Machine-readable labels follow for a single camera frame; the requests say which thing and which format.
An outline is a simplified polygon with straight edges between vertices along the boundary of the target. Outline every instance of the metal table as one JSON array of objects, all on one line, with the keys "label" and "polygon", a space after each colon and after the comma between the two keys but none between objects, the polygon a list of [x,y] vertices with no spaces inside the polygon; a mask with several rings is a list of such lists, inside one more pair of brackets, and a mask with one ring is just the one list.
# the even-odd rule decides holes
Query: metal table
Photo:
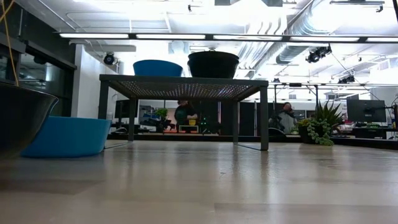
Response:
[{"label": "metal table", "polygon": [[[260,91],[261,148],[268,150],[268,81],[219,78],[139,77],[100,75],[98,118],[106,119],[109,87],[130,99],[130,111],[136,100],[213,100],[233,102],[233,142],[238,144],[239,102]],[[130,112],[130,121],[134,121]],[[134,140],[134,122],[129,123],[129,141]]]}]

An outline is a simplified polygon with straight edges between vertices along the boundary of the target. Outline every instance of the person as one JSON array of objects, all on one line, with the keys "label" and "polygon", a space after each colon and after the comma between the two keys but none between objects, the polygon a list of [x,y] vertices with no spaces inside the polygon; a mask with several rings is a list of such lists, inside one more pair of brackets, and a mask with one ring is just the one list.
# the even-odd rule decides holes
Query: person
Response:
[{"label": "person", "polygon": [[278,113],[276,118],[270,118],[270,123],[277,123],[277,128],[283,131],[285,134],[290,134],[293,127],[297,123],[297,119],[294,117],[292,105],[289,102],[284,103],[282,110]]},{"label": "person", "polygon": [[174,118],[178,125],[187,125],[190,119],[198,119],[197,112],[187,100],[178,100],[178,107],[175,109]]}]

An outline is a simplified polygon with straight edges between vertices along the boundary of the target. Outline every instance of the yellow cable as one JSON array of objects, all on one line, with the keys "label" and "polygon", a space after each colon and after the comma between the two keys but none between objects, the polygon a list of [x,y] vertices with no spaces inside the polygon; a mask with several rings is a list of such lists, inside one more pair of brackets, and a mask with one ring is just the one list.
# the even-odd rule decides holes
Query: yellow cable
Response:
[{"label": "yellow cable", "polygon": [[[10,6],[8,8],[11,8],[12,4],[14,3],[14,0],[11,1]],[[15,78],[15,83],[16,86],[19,86],[19,80],[18,80],[18,76],[17,76],[17,70],[15,69],[15,65],[14,65],[14,59],[12,57],[12,49],[11,49],[11,41],[10,41],[10,36],[8,34],[8,25],[7,25],[7,17],[6,17],[6,8],[4,7],[4,1],[2,3],[2,18],[4,17],[4,25],[6,26],[6,35],[7,35],[7,42],[8,42],[8,49],[10,51],[10,58],[11,58],[11,65],[12,65],[12,71],[14,72],[14,78]]]},{"label": "yellow cable", "polygon": [[2,14],[2,16],[0,17],[0,22],[5,18],[6,14],[7,14],[8,11],[11,9],[11,6],[14,4],[14,1],[15,1],[15,0],[12,0],[12,1],[11,1],[10,5],[7,7],[7,9],[6,9],[5,12],[4,12],[4,10],[3,10],[3,14]]}]

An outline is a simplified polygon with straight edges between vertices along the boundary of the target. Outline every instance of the perforated tabletop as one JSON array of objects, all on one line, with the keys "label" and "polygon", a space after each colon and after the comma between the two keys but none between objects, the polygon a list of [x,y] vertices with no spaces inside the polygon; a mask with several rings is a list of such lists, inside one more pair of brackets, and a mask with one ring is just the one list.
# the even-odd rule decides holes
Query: perforated tabletop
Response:
[{"label": "perforated tabletop", "polygon": [[153,100],[234,100],[257,93],[267,81],[219,78],[138,77],[100,75],[99,79],[123,95]]}]

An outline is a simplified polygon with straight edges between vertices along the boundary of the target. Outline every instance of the black bowl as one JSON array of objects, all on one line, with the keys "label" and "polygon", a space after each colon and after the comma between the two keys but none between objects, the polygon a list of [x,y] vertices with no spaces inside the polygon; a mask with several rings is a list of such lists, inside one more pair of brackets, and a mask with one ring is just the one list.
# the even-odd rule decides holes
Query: black bowl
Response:
[{"label": "black bowl", "polygon": [[196,52],[188,56],[192,77],[233,78],[239,64],[239,57],[226,52]]},{"label": "black bowl", "polygon": [[58,98],[0,83],[0,159],[18,156],[36,137]]}]

